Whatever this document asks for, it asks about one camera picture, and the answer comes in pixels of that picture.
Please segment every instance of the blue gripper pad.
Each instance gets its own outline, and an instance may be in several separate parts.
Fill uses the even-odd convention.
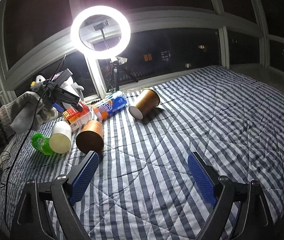
[[[217,203],[215,186],[193,153],[187,158],[187,164],[204,200],[210,203],[212,207],[215,207]]]
[[[90,181],[97,170],[99,165],[99,156],[95,152],[90,157],[89,161],[78,173],[74,182],[72,183],[72,195],[69,197],[69,203],[74,206],[76,202],[81,201],[84,196],[86,189],[88,188]]]

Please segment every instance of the gold paper cup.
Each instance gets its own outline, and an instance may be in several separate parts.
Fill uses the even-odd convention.
[[[142,90],[141,94],[129,107],[130,114],[138,120],[142,120],[152,109],[160,104],[159,95],[150,88]]]
[[[89,121],[76,137],[76,146],[85,154],[89,151],[100,154],[104,147],[102,124],[96,120]]]

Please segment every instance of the striped bedspread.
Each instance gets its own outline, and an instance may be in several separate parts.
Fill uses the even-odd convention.
[[[274,222],[279,219],[284,214],[284,95],[219,66],[153,88],[161,103],[143,121],[133,119],[126,107],[104,122],[102,162],[85,197],[74,206],[89,236],[195,239],[212,208],[187,167],[192,151],[233,181],[260,181]],[[128,94],[129,104],[139,93]],[[50,136],[55,122],[40,132]],[[51,157],[27,140],[8,185],[9,226],[28,179],[51,181],[83,159],[75,144],[78,133],[69,153]],[[23,138],[18,136],[6,167]],[[0,228],[8,234],[4,192],[0,189]],[[57,237],[63,239],[52,202],[48,208]],[[222,239],[228,238],[237,210],[233,205]]]

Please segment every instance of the ring light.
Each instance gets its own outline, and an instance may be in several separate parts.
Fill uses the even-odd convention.
[[[113,18],[120,26],[122,37],[119,43],[110,49],[104,51],[96,51],[87,47],[80,37],[80,27],[82,23],[89,17],[94,15],[106,15]],[[93,57],[95,59],[108,59],[119,55],[125,50],[131,38],[131,28],[128,20],[118,10],[108,6],[93,6],[82,11],[74,19],[71,26],[71,40],[80,52]]]

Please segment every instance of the green plastic container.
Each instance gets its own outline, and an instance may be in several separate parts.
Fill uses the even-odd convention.
[[[51,156],[54,151],[51,149],[50,145],[49,145],[49,138],[44,136],[41,133],[36,133],[33,135],[32,139],[31,139],[31,143],[32,146],[42,152],[45,155]]]

